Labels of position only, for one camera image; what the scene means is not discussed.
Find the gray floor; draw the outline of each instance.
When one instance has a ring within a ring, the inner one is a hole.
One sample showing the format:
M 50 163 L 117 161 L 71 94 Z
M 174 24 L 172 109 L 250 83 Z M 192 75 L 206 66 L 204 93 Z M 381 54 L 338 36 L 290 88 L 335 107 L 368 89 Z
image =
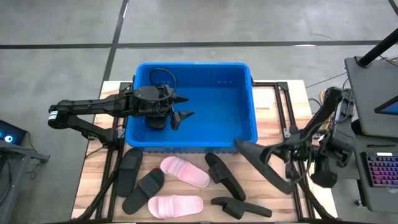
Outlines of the gray floor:
M 110 44 L 121 4 L 0 0 L 0 45 Z M 119 42 L 381 40 L 397 24 L 388 0 L 131 0 Z M 302 79 L 309 86 L 345 72 L 344 58 L 371 47 L 118 49 L 109 79 L 130 80 L 142 62 L 241 61 L 254 79 Z M 37 150 L 51 154 L 35 180 L 27 177 L 11 223 L 70 217 L 87 141 L 76 131 L 50 129 L 47 110 L 62 99 L 98 97 L 108 54 L 109 49 L 0 50 L 0 119 L 29 130 Z M 397 46 L 384 54 L 394 55 Z M 345 80 L 343 75 L 308 88 L 308 97 L 318 98 Z M 341 180 L 332 191 L 344 220 L 398 223 L 395 215 L 356 208 L 353 181 Z

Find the black slipper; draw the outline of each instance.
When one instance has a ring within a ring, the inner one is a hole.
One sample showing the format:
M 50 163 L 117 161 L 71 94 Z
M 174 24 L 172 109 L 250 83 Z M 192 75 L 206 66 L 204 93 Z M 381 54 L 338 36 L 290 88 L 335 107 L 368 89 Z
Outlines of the black slipper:
M 123 211 L 131 215 L 137 212 L 149 201 L 164 184 L 164 174 L 159 168 L 151 170 L 145 177 L 137 182 L 137 187 L 124 200 Z
M 142 151 L 140 149 L 132 148 L 125 153 L 119 166 L 117 196 L 127 197 L 132 192 L 141 162 Z
M 242 218 L 244 212 L 251 212 L 268 218 L 272 216 L 272 211 L 268 208 L 253 205 L 247 202 L 241 202 L 235 198 L 218 197 L 211 199 L 210 203 L 212 205 L 221 205 L 223 207 L 223 212 L 238 220 Z
M 235 199 L 240 201 L 246 200 L 246 195 L 234 175 L 225 165 L 225 163 L 213 153 L 208 153 L 205 156 L 206 162 L 209 165 L 209 174 L 213 181 L 218 184 L 222 183 Z

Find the blue plastic bin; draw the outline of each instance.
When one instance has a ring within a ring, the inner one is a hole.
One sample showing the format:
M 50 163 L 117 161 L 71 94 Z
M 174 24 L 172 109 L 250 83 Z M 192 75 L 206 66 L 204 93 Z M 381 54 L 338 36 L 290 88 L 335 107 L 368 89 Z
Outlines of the blue plastic bin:
M 175 111 L 194 111 L 177 131 L 152 129 L 145 118 L 127 121 L 126 141 L 154 153 L 236 153 L 234 138 L 257 141 L 251 74 L 244 63 L 143 63 L 137 68 L 134 89 L 151 85 L 149 73 L 165 68 L 177 80 L 176 94 L 189 101 L 174 104 Z M 174 87 L 169 74 L 155 72 L 154 82 Z

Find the keyboard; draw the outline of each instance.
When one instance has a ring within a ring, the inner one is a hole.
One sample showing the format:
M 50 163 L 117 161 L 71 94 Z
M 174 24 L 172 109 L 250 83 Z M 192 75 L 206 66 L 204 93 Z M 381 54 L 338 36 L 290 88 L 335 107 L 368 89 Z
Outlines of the keyboard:
M 398 188 L 398 153 L 362 152 L 371 187 Z

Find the pink slide sandal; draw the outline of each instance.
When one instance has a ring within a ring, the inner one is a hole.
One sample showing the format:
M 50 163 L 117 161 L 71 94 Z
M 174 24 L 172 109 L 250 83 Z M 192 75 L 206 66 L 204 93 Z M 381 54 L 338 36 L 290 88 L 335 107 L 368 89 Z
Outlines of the pink slide sandal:
M 164 159 L 160 164 L 160 169 L 165 174 L 176 177 L 196 187 L 204 188 L 210 182 L 210 176 L 205 171 L 175 156 Z
M 203 210 L 203 200 L 196 195 L 155 196 L 148 201 L 148 208 L 156 218 L 176 218 Z

